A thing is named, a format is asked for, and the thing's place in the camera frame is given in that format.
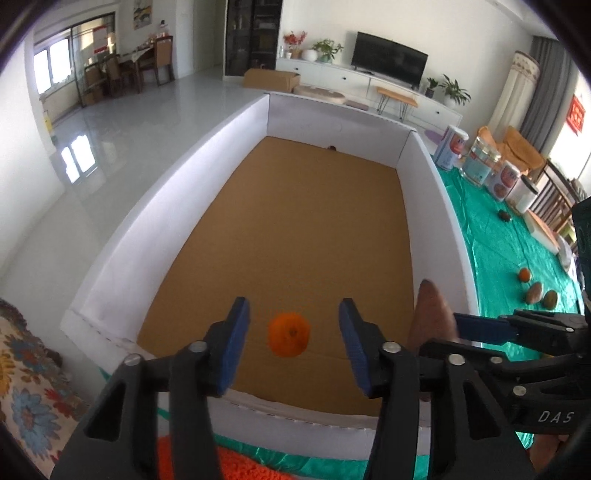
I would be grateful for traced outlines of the sweet potato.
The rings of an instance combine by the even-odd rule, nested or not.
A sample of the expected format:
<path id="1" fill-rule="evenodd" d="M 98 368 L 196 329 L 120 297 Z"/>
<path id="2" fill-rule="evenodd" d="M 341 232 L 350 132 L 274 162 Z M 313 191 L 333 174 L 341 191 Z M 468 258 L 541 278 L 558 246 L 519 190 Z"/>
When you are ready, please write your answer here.
<path id="1" fill-rule="evenodd" d="M 534 305 L 541 301 L 544 293 L 544 287 L 541 282 L 532 284 L 526 292 L 525 302 L 528 305 Z"/>
<path id="2" fill-rule="evenodd" d="M 419 288 L 407 348 L 418 352 L 422 345 L 431 340 L 458 343 L 460 337 L 447 300 L 431 280 L 424 279 Z"/>

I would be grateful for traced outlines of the floral cushion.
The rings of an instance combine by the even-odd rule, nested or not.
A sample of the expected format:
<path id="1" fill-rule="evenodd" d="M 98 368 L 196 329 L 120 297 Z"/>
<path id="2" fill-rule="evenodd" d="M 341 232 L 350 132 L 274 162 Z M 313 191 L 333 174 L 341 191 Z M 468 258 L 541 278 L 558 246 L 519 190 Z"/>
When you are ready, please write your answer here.
<path id="1" fill-rule="evenodd" d="M 58 355 L 33 335 L 16 307 L 1 302 L 1 440 L 25 470 L 48 479 L 88 410 Z"/>

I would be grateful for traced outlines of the small orange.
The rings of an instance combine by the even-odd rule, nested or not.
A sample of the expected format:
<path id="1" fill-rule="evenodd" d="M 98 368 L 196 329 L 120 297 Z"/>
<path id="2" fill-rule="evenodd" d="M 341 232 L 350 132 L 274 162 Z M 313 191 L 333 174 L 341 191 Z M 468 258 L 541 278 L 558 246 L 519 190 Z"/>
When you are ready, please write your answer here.
<path id="1" fill-rule="evenodd" d="M 532 274 L 528 268 L 522 268 L 518 273 L 518 278 L 522 283 L 527 283 L 531 280 Z"/>
<path id="2" fill-rule="evenodd" d="M 267 344 L 271 353 L 280 358 L 294 358 L 308 348 L 311 325 L 297 313 L 281 313 L 270 321 Z"/>

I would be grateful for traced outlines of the dining table with chairs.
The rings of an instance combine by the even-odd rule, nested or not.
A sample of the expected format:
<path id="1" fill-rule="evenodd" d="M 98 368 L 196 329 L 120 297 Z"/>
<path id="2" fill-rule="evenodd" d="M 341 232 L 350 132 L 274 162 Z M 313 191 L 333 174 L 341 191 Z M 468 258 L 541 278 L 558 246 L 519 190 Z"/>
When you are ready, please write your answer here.
<path id="1" fill-rule="evenodd" d="M 145 72 L 152 73 L 157 86 L 174 81 L 173 47 L 172 35 L 153 37 L 131 53 L 108 54 L 102 60 L 85 66 L 85 89 L 81 93 L 81 100 L 85 105 L 91 105 L 101 100 L 106 91 L 111 96 L 116 96 L 126 82 L 134 87 L 137 93 L 141 93 L 145 83 Z"/>

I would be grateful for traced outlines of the potted green plant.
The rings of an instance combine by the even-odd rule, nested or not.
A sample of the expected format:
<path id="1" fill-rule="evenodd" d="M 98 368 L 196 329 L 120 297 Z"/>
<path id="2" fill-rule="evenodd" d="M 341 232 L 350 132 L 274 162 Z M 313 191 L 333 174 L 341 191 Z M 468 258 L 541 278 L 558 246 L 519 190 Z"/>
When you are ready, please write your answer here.
<path id="1" fill-rule="evenodd" d="M 440 89 L 444 95 L 444 104 L 448 108 L 466 106 L 472 101 L 472 95 L 462 88 L 457 80 L 452 80 L 447 74 L 443 76 Z"/>

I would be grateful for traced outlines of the orange lounge chair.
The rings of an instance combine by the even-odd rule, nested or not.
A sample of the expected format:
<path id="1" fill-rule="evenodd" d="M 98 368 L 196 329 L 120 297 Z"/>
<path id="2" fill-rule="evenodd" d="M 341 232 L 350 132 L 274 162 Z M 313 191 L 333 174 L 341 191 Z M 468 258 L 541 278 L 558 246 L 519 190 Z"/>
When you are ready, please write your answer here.
<path id="1" fill-rule="evenodd" d="M 529 175 L 542 169 L 546 164 L 546 159 L 540 152 L 512 126 L 506 129 L 501 142 L 493 138 L 488 126 L 480 127 L 477 136 L 495 148 L 501 154 L 501 160 L 514 165 L 521 174 Z"/>

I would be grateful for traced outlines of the white cardboard box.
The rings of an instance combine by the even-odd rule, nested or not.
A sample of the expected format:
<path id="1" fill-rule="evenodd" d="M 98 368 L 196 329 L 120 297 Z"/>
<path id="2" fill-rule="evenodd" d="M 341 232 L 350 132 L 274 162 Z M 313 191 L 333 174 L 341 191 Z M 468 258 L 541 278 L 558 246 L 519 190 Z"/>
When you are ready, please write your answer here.
<path id="1" fill-rule="evenodd" d="M 99 254 L 61 322 L 99 368 L 172 354 L 238 297 L 250 324 L 213 429 L 294 454 L 370 454 L 379 404 L 356 386 L 339 332 L 355 301 L 387 338 L 409 334 L 420 284 L 476 313 L 458 218 L 418 132 L 398 121 L 266 94 L 195 144 L 147 191 Z M 273 355 L 270 321 L 308 320 L 308 348 Z"/>

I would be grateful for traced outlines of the covered standing air conditioner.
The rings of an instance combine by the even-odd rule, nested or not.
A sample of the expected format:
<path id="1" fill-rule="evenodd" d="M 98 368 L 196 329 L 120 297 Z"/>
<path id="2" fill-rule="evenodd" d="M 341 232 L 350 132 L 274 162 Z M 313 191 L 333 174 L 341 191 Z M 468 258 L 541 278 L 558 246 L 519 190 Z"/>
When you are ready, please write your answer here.
<path id="1" fill-rule="evenodd" d="M 504 138 L 509 127 L 521 128 L 540 76 L 539 63 L 530 55 L 516 51 L 501 96 L 488 122 L 496 141 Z"/>

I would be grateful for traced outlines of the green-brown round fruit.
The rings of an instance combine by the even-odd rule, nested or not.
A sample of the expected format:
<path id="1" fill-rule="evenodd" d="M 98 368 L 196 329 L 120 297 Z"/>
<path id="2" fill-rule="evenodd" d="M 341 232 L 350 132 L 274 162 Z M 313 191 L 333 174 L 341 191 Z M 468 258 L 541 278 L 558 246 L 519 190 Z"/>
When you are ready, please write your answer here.
<path id="1" fill-rule="evenodd" d="M 557 291 L 549 290 L 543 297 L 542 305 L 546 310 L 555 310 L 560 297 Z"/>

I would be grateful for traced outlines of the red flower vase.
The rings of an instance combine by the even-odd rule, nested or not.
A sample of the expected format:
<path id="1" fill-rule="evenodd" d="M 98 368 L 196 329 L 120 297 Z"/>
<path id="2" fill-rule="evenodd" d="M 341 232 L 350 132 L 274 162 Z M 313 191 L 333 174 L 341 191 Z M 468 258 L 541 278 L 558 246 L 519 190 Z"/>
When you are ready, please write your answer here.
<path id="1" fill-rule="evenodd" d="M 304 40 L 307 39 L 307 37 L 307 31 L 301 31 L 298 33 L 290 31 L 290 33 L 284 34 L 284 57 L 290 59 L 297 59 L 301 55 L 301 45 L 303 45 Z"/>

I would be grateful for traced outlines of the black television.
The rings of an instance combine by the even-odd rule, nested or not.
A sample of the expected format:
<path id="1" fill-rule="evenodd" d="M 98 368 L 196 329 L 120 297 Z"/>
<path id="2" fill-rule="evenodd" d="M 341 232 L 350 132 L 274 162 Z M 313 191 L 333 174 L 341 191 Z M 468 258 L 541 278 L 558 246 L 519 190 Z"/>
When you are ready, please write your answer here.
<path id="1" fill-rule="evenodd" d="M 420 86 L 428 55 L 382 37 L 359 32 L 353 48 L 352 66 L 400 80 L 413 88 Z"/>

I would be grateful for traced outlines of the wooden crib rail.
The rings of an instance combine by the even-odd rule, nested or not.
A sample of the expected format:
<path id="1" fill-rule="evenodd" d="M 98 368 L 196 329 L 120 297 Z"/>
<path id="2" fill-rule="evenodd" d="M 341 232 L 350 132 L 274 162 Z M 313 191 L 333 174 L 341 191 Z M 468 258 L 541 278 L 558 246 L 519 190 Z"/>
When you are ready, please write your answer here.
<path id="1" fill-rule="evenodd" d="M 536 187 L 538 195 L 530 210 L 554 233 L 559 233 L 572 220 L 572 209 L 580 202 L 573 183 L 550 159 L 541 170 Z"/>

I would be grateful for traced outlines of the right red-labelled tin can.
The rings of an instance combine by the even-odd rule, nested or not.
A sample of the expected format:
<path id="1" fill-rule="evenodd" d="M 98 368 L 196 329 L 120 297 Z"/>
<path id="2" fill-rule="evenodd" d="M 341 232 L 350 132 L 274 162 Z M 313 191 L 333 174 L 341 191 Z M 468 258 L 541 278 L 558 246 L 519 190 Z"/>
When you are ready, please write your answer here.
<path id="1" fill-rule="evenodd" d="M 485 186 L 492 197 L 503 202 L 520 178 L 520 170 L 508 160 L 503 160 L 495 166 L 485 182 Z"/>

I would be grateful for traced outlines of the black-lidded clear canister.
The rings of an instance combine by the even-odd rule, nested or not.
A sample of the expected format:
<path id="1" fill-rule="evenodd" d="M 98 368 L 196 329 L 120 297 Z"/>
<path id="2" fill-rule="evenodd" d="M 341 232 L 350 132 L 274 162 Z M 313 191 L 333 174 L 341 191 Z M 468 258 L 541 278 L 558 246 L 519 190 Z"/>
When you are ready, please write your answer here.
<path id="1" fill-rule="evenodd" d="M 521 175 L 505 202 L 514 213 L 523 215 L 534 203 L 538 194 L 535 184 L 527 176 Z"/>

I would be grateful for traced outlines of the red wall hanging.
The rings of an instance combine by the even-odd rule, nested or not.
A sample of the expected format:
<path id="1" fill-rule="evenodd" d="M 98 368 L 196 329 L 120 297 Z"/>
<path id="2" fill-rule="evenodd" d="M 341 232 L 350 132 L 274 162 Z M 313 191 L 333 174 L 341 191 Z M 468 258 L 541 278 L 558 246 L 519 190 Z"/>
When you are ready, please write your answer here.
<path id="1" fill-rule="evenodd" d="M 585 108 L 576 94 L 572 96 L 566 116 L 566 124 L 578 135 L 583 130 Z"/>

